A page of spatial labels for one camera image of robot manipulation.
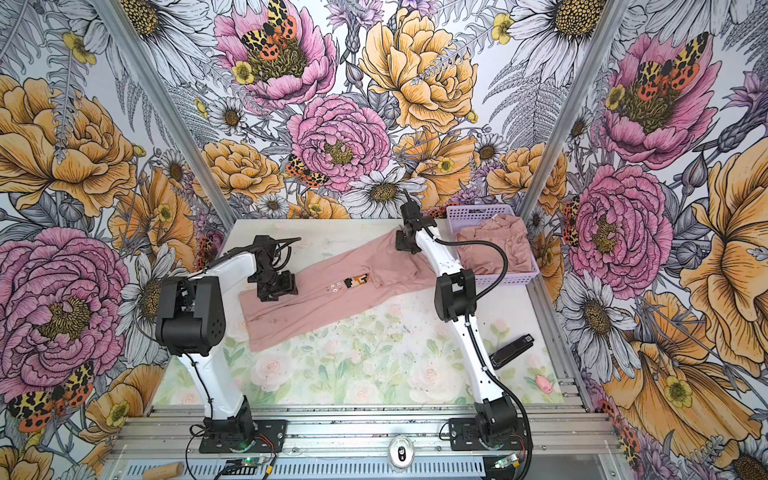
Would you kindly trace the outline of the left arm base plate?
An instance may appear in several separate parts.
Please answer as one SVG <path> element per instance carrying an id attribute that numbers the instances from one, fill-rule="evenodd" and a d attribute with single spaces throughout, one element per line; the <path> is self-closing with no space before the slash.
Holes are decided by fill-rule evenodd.
<path id="1" fill-rule="evenodd" d="M 286 437 L 285 420 L 204 420 L 199 446 L 202 454 L 280 453 Z"/>

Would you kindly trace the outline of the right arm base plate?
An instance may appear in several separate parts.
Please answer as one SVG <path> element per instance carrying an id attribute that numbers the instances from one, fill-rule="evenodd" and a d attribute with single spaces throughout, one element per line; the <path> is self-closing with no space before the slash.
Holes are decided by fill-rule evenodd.
<path id="1" fill-rule="evenodd" d="M 480 417 L 448 420 L 448 441 L 453 451 L 528 450 L 528 436 L 521 420 L 491 424 Z"/>

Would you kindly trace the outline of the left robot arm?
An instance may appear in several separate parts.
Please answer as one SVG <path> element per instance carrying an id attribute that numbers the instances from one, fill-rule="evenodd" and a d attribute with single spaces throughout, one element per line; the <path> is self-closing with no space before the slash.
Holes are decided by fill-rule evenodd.
<path id="1" fill-rule="evenodd" d="M 256 286 L 259 302 L 298 293 L 286 269 L 297 237 L 257 235 L 251 244 L 222 254 L 209 266 L 161 284 L 155 340 L 180 359 L 204 401 L 199 451 L 279 453 L 287 422 L 257 421 L 225 358 L 226 312 L 223 294 L 245 281 Z"/>

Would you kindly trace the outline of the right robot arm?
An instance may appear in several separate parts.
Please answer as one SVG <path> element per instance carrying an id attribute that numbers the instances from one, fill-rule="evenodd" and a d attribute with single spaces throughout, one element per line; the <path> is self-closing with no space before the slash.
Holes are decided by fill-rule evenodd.
<path id="1" fill-rule="evenodd" d="M 440 237 L 435 219 L 423 215 L 413 199 L 406 200 L 400 210 L 403 226 L 396 233 L 396 249 L 423 254 L 435 271 L 435 310 L 453 329 L 464 356 L 479 439 L 489 447 L 501 446 L 518 427 L 519 400 L 497 377 L 476 318 L 478 300 L 500 281 L 478 291 L 474 273 L 451 251 L 456 244 Z"/>

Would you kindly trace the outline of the pink t-shirt with print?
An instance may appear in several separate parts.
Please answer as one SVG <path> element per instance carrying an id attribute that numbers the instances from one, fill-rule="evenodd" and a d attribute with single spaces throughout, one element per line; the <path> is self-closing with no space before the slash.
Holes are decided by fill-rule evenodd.
<path id="1" fill-rule="evenodd" d="M 394 230 L 295 275 L 297 293 L 263 302 L 255 289 L 239 294 L 249 348 L 259 352 L 376 307 L 435 287 L 421 254 L 398 251 Z"/>

